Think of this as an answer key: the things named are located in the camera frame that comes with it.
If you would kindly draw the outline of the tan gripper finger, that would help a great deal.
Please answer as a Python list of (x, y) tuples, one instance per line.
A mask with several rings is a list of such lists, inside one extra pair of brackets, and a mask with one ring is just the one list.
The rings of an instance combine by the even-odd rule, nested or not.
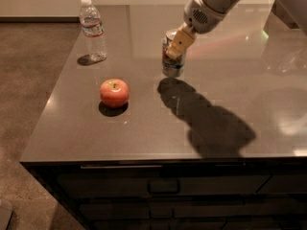
[(166, 49), (166, 55), (170, 59), (179, 58), (196, 39), (194, 27), (186, 23), (183, 23), (178, 29), (169, 30), (166, 35), (170, 38)]

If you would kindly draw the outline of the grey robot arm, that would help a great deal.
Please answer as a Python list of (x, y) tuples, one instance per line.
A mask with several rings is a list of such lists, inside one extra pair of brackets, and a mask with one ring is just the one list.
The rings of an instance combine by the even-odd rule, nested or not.
[[(166, 50), (170, 59), (179, 58), (195, 41), (196, 34), (213, 31), (240, 0), (189, 0), (183, 23)], [(299, 28), (307, 32), (307, 0), (277, 0)]]

